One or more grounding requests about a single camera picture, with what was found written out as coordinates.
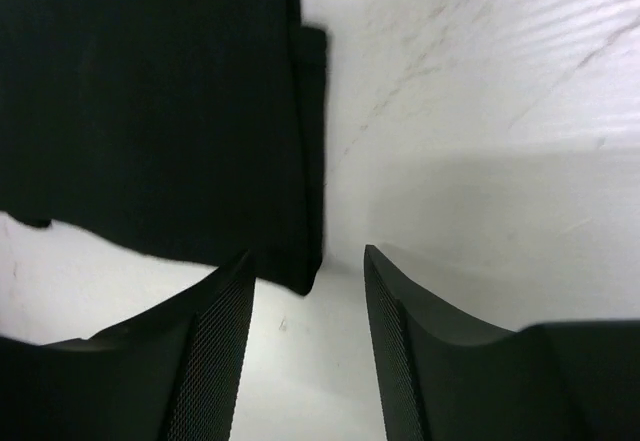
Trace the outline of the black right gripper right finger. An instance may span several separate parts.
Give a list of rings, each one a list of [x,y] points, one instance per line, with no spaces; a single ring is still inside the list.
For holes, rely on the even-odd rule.
[[[509,331],[364,252],[367,312],[390,440],[635,440],[639,324]]]

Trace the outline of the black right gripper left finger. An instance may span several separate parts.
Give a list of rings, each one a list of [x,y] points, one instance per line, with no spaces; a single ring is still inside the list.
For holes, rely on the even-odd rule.
[[[248,340],[255,263],[87,339],[1,341],[5,440],[226,440]]]

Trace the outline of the black tank top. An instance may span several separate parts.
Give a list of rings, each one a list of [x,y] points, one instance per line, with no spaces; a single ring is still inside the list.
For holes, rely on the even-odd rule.
[[[1,0],[1,209],[306,295],[327,57],[301,0]]]

